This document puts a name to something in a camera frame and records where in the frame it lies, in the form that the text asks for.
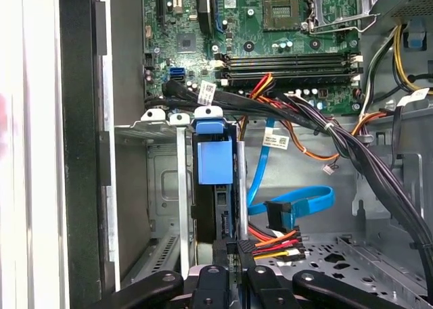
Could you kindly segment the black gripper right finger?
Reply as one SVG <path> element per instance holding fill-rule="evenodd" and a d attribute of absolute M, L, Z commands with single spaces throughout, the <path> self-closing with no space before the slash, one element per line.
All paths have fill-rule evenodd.
<path fill-rule="evenodd" d="M 273 269 L 255 263 L 253 245 L 247 240 L 237 242 L 237 255 L 243 273 L 242 285 L 256 299 L 259 308 L 402 307 L 313 270 L 297 272 L 292 277 L 291 286 L 287 287 Z"/>

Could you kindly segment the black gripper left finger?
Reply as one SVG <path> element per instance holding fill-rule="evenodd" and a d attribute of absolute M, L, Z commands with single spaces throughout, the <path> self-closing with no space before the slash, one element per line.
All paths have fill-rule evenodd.
<path fill-rule="evenodd" d="M 91 304 L 92 308 L 228 308 L 229 254 L 226 240 L 212 245 L 212 264 L 197 265 L 186 278 L 160 270 Z"/>

